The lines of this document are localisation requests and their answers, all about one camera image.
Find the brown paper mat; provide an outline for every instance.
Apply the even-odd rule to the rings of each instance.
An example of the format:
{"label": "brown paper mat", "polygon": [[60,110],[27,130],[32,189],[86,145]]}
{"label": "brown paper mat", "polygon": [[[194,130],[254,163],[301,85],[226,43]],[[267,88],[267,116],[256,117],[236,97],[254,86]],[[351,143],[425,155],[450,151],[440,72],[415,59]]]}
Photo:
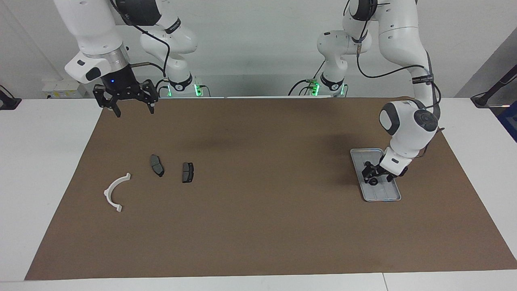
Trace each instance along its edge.
{"label": "brown paper mat", "polygon": [[[349,151],[388,144],[385,102],[161,100],[155,115],[120,102],[122,118],[102,113],[26,279],[517,269],[442,134],[397,180],[400,202],[362,200]],[[103,191],[127,172],[117,213]]]}

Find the cable clip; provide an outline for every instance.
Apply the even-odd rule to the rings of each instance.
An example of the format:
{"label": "cable clip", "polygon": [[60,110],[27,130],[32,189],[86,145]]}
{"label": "cable clip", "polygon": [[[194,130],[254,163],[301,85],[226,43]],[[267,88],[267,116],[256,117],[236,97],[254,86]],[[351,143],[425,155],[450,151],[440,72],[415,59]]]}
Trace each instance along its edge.
{"label": "cable clip", "polygon": [[353,42],[355,42],[355,43],[361,44],[361,43],[362,43],[362,41],[363,41],[367,36],[368,36],[368,31],[366,31],[366,33],[365,33],[363,36],[361,36],[361,38],[359,38],[359,39],[355,39],[355,38],[353,38],[353,37],[352,37],[352,41],[353,41]]}
{"label": "cable clip", "polygon": [[171,27],[167,28],[165,30],[165,32],[167,34],[171,34],[171,33],[175,32],[180,26],[181,26],[181,20],[178,17],[178,20],[176,20],[176,22],[174,22],[174,24],[171,25]]}
{"label": "cable clip", "polygon": [[413,84],[427,83],[427,85],[430,85],[431,82],[434,81],[434,75],[430,74],[427,76],[415,77],[415,78],[412,78],[412,81],[413,81]]}

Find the wall outlet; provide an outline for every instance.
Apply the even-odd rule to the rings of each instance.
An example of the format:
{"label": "wall outlet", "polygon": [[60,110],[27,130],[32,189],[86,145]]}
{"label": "wall outlet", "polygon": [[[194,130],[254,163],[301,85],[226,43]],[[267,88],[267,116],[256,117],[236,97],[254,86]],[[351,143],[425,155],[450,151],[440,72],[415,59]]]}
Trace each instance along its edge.
{"label": "wall outlet", "polygon": [[46,99],[79,99],[88,98],[83,84],[75,80],[63,80],[46,83],[42,89]]}

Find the black stand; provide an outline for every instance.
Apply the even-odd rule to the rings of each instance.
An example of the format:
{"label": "black stand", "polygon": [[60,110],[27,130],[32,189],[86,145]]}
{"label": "black stand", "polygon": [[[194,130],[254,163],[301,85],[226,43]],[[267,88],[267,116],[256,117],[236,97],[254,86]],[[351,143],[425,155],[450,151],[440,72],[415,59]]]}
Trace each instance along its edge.
{"label": "black stand", "polygon": [[0,100],[4,103],[0,110],[15,110],[22,101],[20,98],[9,98],[4,92],[0,90]]}
{"label": "black stand", "polygon": [[517,65],[515,65],[511,70],[506,73],[504,77],[502,77],[499,82],[497,82],[495,85],[490,88],[483,96],[481,97],[472,97],[471,100],[474,102],[474,105],[476,105],[477,108],[488,108],[486,105],[488,100],[494,96],[494,94],[499,91],[502,87],[507,85],[513,77],[517,75]]}

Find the white wall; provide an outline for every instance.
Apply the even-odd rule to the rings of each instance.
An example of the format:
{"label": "white wall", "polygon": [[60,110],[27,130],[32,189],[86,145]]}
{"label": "white wall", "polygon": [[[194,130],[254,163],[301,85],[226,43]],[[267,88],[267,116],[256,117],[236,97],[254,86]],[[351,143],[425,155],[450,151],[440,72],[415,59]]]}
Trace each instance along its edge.
{"label": "white wall", "polygon": [[16,97],[40,97],[43,78],[61,79],[2,1],[0,43],[0,84]]}
{"label": "white wall", "polygon": [[[76,54],[77,44],[52,0],[0,1],[64,75],[62,68]],[[212,94],[226,96],[285,95],[294,81],[312,77],[323,60],[316,49],[318,35],[340,29],[346,2],[172,1],[183,24],[199,35],[199,49],[186,56],[192,71],[211,86]],[[446,96],[454,96],[517,26],[515,0],[420,0],[418,10],[422,42]],[[124,26],[118,29],[130,47],[133,62],[153,60],[140,47],[138,31]],[[354,57],[349,60],[350,95],[412,95],[407,72],[368,80],[359,75]],[[361,64],[370,74],[397,68],[384,60],[376,47],[361,57]],[[153,68],[135,72],[140,76],[152,74],[156,80],[160,77]]]}

